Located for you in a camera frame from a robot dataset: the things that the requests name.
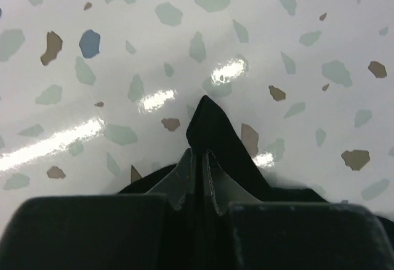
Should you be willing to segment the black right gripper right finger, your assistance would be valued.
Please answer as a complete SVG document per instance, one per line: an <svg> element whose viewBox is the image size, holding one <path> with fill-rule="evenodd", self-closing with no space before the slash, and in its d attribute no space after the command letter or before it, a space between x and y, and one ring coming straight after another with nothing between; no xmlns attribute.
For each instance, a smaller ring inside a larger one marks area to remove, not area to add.
<svg viewBox="0 0 394 270"><path fill-rule="evenodd" d="M392 269L382 223L353 204L262 202L204 157L211 269Z"/></svg>

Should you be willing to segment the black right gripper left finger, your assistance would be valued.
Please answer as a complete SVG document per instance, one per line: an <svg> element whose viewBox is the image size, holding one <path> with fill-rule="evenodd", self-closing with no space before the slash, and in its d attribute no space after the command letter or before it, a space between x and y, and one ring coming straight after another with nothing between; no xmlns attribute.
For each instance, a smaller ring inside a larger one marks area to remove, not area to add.
<svg viewBox="0 0 394 270"><path fill-rule="evenodd" d="M197 157L145 193L37 197L1 238L2 269L189 269Z"/></svg>

